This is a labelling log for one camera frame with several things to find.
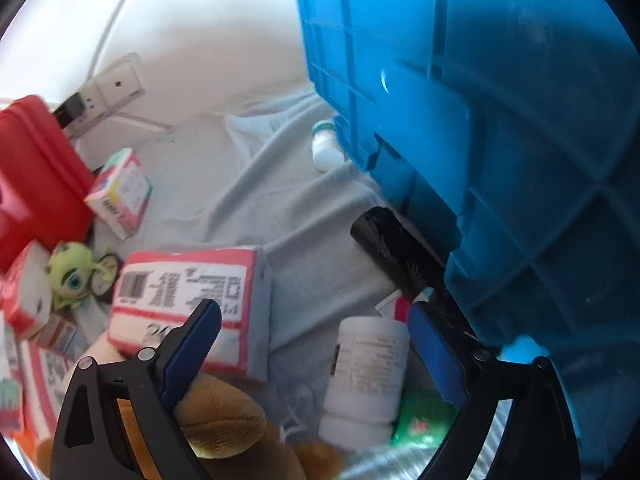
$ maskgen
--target white wall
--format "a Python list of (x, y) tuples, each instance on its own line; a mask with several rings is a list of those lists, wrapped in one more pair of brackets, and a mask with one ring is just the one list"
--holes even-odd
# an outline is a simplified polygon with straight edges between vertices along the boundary
[(0, 105), (62, 102), (128, 52), (147, 93), (78, 142), (91, 168), (203, 110), (306, 79), (296, 0), (28, 0), (0, 40)]

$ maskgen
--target brown stuffed animal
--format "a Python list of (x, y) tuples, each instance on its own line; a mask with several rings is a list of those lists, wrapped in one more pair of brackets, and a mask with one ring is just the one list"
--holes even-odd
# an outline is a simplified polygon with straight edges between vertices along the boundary
[[(104, 337), (86, 354), (101, 364), (122, 360)], [(162, 480), (130, 402), (120, 400), (118, 405), (144, 478)], [(340, 473), (341, 457), (333, 447), (321, 442), (299, 447), (281, 444), (278, 429), (266, 420), (262, 408), (247, 394), (214, 376), (197, 375), (174, 416), (215, 480), (331, 480)], [(36, 450), (36, 464), (47, 475), (50, 459), (51, 442), (43, 442)]]

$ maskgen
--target gray bedsheet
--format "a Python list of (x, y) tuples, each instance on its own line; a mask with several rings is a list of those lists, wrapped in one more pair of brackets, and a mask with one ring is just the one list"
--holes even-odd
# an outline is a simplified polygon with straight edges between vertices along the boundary
[[(374, 315), (394, 290), (349, 235), (362, 212), (384, 205), (376, 184), (351, 163), (327, 174), (313, 166), (311, 126), (331, 115), (310, 88), (233, 114), (198, 115), (136, 150), (154, 186), (139, 232), (121, 242), (101, 222), (95, 229), (96, 248), (122, 257), (263, 246), (273, 271), (270, 387), (311, 434), (338, 324)], [(416, 478), (429, 457), (411, 449), (356, 453), (344, 477)]]

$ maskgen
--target plush toy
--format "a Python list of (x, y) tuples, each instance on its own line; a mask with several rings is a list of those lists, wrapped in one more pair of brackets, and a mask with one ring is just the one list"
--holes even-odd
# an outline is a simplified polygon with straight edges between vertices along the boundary
[(60, 242), (45, 268), (53, 290), (53, 309), (79, 306), (90, 289), (98, 300), (110, 302), (107, 296), (113, 291), (121, 266), (122, 262), (115, 254), (107, 254), (96, 263), (86, 245)]
[[(85, 355), (92, 355), (100, 364), (122, 360), (105, 335)], [(130, 402), (120, 400), (118, 406), (144, 478), (161, 480)], [(278, 429), (266, 420), (262, 408), (214, 376), (197, 375), (174, 416), (212, 479), (332, 480), (340, 473), (342, 461), (337, 450), (322, 442), (297, 447), (282, 444)], [(48, 475), (51, 442), (41, 444), (35, 455), (36, 464)]]

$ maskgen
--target power outlet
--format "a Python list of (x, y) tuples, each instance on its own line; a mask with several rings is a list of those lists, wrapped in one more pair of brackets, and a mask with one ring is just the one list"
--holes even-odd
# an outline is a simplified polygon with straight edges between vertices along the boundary
[(127, 54), (107, 67), (94, 80), (111, 112), (119, 110), (145, 92), (138, 54)]
[(78, 93), (84, 102), (84, 113), (72, 121), (66, 129), (72, 136), (80, 136), (109, 115), (109, 108), (93, 81), (82, 85)]

